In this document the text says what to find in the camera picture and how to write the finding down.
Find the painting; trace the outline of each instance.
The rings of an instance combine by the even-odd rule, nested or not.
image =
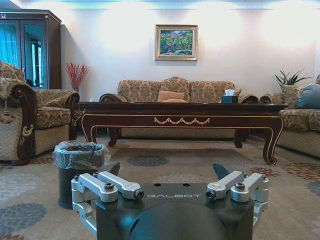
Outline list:
[[[197,25],[156,25],[155,60],[196,61]]]

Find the plastic bag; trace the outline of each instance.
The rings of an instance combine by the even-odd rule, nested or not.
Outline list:
[[[97,170],[110,158],[103,144],[63,141],[55,146],[53,164],[62,169]]]

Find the glass cabinet door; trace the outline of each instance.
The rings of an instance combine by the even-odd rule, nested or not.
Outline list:
[[[21,24],[22,70],[27,84],[35,88],[48,88],[47,82],[47,42],[45,22],[24,20]]]
[[[0,20],[0,60],[21,67],[19,21]]]

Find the blue pillow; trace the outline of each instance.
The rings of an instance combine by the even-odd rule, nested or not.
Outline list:
[[[320,84],[310,84],[295,102],[298,109],[320,109]]]

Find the screw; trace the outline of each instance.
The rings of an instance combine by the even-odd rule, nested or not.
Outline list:
[[[140,200],[144,197],[145,193],[144,191],[142,191],[141,189],[138,189],[136,190],[134,193],[133,193],[133,197],[137,200]]]
[[[245,185],[242,182],[238,182],[235,184],[236,189],[245,189]]]
[[[216,196],[216,192],[215,191],[206,191],[205,195],[207,196],[207,198],[209,199],[213,199]]]
[[[106,183],[106,184],[104,185],[104,188],[105,188],[105,189],[114,189],[114,185],[113,185],[112,183],[108,182],[108,183]]]

